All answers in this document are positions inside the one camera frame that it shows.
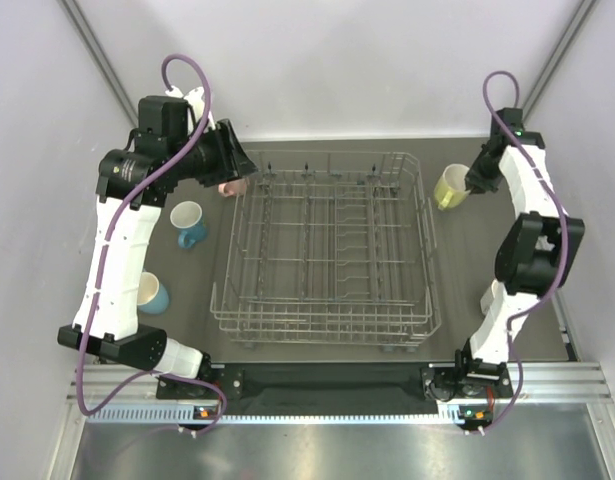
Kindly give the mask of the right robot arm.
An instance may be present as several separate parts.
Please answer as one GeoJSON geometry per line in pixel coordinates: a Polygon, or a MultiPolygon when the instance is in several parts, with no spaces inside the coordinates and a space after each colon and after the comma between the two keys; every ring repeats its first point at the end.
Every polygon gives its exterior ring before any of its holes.
{"type": "Polygon", "coordinates": [[[514,340],[531,309],[562,287],[585,233],[555,197],[543,138],[528,132],[519,108],[493,113],[490,138],[465,177],[472,194],[505,182],[515,220],[496,254],[494,280],[481,298],[484,320],[455,359],[453,382],[465,396],[507,380],[514,340]]]}

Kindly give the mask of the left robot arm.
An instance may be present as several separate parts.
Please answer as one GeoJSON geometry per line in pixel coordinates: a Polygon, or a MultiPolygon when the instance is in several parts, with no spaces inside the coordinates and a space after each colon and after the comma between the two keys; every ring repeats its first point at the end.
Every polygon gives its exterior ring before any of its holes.
{"type": "Polygon", "coordinates": [[[150,237],[166,197],[182,180],[203,187],[256,172],[229,120],[211,122],[199,92],[140,100],[128,145],[98,167],[95,247],[81,306],[58,330],[60,345],[142,371],[178,376],[192,397],[212,388],[206,355],[138,321],[138,291],[150,237]]]}

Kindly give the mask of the yellow mug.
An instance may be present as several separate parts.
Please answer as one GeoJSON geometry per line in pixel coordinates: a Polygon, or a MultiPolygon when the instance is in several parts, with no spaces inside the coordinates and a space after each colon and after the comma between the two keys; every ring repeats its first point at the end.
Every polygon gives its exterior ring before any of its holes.
{"type": "Polygon", "coordinates": [[[440,210],[455,208],[470,195],[465,182],[468,172],[469,167],[463,164],[450,164],[444,169],[433,193],[440,210]]]}

